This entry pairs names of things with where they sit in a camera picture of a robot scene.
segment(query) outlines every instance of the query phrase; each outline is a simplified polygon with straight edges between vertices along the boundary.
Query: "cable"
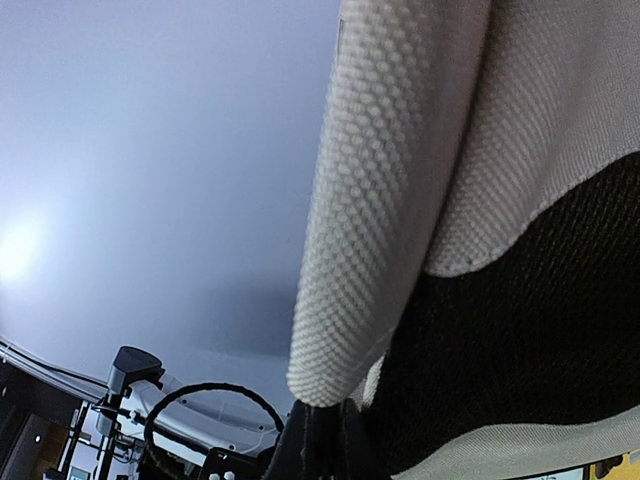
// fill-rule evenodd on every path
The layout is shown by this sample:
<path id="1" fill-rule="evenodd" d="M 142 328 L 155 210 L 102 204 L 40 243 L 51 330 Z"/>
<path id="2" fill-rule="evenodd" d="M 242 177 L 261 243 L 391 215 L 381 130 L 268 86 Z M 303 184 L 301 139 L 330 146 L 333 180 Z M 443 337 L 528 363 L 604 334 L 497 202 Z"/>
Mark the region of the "cable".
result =
<path id="1" fill-rule="evenodd" d="M 165 475 L 167 475 L 173 480 L 187 480 L 187 477 L 185 477 L 184 474 L 179 472 L 175 467 L 174 468 L 165 467 L 165 465 L 168 465 L 167 461 L 169 457 L 165 452 L 158 449 L 153 441 L 153 427 L 154 427 L 156 418 L 158 418 L 158 415 L 160 415 L 160 412 L 162 412 L 165 408 L 167 408 L 169 404 L 178 400 L 180 397 L 184 397 L 185 395 L 190 395 L 196 392 L 204 392 L 204 391 L 212 391 L 212 390 L 225 390 L 229 392 L 239 393 L 249 398 L 250 400 L 253 400 L 258 405 L 260 405 L 262 409 L 269 414 L 269 416 L 273 419 L 274 423 L 276 424 L 276 429 L 278 430 L 278 434 L 279 434 L 278 439 L 276 439 L 276 444 L 280 439 L 280 435 L 284 431 L 284 422 L 278 416 L 278 413 L 276 412 L 276 410 L 271 405 L 269 405 L 269 403 L 264 398 L 262 398 L 260 395 L 253 392 L 252 390 L 249 390 L 248 388 L 241 387 L 239 385 L 233 385 L 230 383 L 211 383 L 211 382 L 201 383 L 198 385 L 189 385 L 186 387 L 179 388 L 175 392 L 170 393 L 169 395 L 164 397 L 162 400 L 158 402 L 158 404 L 155 407 L 153 407 L 153 410 L 151 410 L 151 413 L 147 416 L 147 420 L 144 426 L 145 451 L 149 454 L 149 456 L 153 460 L 153 463 L 155 463 L 155 466 L 162 473 L 164 473 Z"/>
<path id="2" fill-rule="evenodd" d="M 11 348 L 10 345 L 8 345 L 7 343 L 3 342 L 2 340 L 0 340 L 0 347 L 2 349 L 6 349 L 6 350 L 10 350 L 11 352 L 13 352 L 16 355 L 19 355 L 20 357 L 24 358 L 25 360 L 28 360 L 29 362 L 33 363 L 34 365 L 39 366 L 40 368 L 44 368 L 45 370 L 52 372 L 52 373 L 59 373 L 61 375 L 65 375 L 67 377 L 70 378 L 75 378 L 76 380 L 80 380 L 82 382 L 86 382 L 86 383 L 90 383 L 92 385 L 96 385 L 100 388 L 108 388 L 107 384 L 105 382 L 101 382 L 99 380 L 95 380 L 93 378 L 87 377 L 85 375 L 81 375 L 79 373 L 75 373 L 75 372 L 70 372 L 68 370 L 64 370 L 63 368 L 58 368 L 58 367 L 54 367 L 53 365 L 48 365 L 44 362 L 41 362 L 40 360 L 36 360 L 35 358 L 24 354 L 14 348 Z"/>

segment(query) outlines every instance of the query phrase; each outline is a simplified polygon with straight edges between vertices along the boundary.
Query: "white wall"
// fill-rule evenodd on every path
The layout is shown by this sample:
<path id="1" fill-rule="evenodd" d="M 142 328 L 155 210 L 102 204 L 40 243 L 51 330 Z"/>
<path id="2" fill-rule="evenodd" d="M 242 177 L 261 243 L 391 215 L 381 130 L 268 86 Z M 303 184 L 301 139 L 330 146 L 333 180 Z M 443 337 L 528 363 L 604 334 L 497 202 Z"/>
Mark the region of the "white wall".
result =
<path id="1" fill-rule="evenodd" d="M 0 336 L 287 411 L 338 3 L 3 2 Z"/>

